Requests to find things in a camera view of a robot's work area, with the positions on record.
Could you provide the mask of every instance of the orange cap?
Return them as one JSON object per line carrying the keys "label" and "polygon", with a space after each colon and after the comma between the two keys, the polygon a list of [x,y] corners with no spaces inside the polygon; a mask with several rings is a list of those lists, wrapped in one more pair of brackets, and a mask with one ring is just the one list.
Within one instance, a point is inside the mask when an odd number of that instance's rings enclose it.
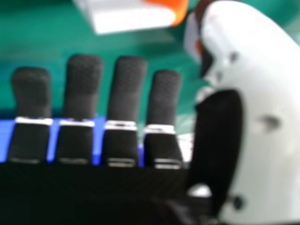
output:
{"label": "orange cap", "polygon": [[188,0],[146,0],[146,2],[163,5],[171,9],[176,15],[172,26],[180,24],[188,11]]}

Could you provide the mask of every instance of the white robotic arm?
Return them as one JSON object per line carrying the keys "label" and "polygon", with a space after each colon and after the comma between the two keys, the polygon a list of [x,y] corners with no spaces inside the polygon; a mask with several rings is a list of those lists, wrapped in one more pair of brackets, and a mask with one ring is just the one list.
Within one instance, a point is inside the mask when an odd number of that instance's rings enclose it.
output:
{"label": "white robotic arm", "polygon": [[299,223],[300,48],[258,10],[229,0],[209,4],[200,34],[211,88],[197,98],[189,187],[210,186],[222,222]]}

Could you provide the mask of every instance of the green surface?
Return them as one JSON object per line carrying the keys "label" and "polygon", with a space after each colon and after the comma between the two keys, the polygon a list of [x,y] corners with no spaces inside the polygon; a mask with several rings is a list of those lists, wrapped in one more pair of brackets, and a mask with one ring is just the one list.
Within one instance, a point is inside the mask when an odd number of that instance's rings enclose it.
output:
{"label": "green surface", "polygon": [[[299,0],[244,0],[286,28],[300,43]],[[190,2],[190,8],[197,3]],[[9,83],[20,66],[44,67],[52,78],[52,105],[60,115],[65,69],[74,53],[99,55],[105,62],[98,114],[105,115],[115,60],[120,55],[137,55],[149,61],[141,100],[139,121],[146,114],[154,71],[169,68],[182,74],[178,106],[178,131],[191,131],[194,96],[205,84],[199,67],[182,48],[184,24],[179,27],[95,36],[70,0],[10,0],[0,2],[0,117],[14,115],[15,101]]]}

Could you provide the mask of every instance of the teal background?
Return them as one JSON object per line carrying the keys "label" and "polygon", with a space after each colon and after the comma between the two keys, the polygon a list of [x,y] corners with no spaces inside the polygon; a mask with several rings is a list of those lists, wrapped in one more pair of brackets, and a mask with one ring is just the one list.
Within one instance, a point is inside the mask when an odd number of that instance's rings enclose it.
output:
{"label": "teal background", "polygon": [[[190,1],[190,9],[197,4]],[[300,0],[244,0],[282,26],[300,44]],[[15,101],[10,76],[20,66],[44,67],[52,78],[54,116],[60,115],[66,62],[74,53],[96,54],[105,62],[97,112],[106,114],[115,60],[137,55],[149,61],[141,98],[140,126],[146,114],[148,93],[157,69],[174,69],[182,75],[178,104],[179,134],[192,131],[194,97],[205,82],[200,68],[183,50],[184,23],[178,27],[96,36],[71,0],[0,1],[0,118],[14,117]]]}

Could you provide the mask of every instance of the white plastic casing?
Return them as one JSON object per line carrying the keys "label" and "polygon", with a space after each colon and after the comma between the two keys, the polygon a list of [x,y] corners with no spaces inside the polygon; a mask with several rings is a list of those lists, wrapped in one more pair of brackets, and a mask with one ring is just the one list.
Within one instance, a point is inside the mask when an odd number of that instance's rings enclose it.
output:
{"label": "white plastic casing", "polygon": [[212,3],[202,22],[214,57],[207,79],[243,104],[240,157],[220,219],[229,224],[300,222],[300,48],[271,19],[235,1]]}
{"label": "white plastic casing", "polygon": [[73,0],[96,34],[168,27],[176,14],[144,0]]}

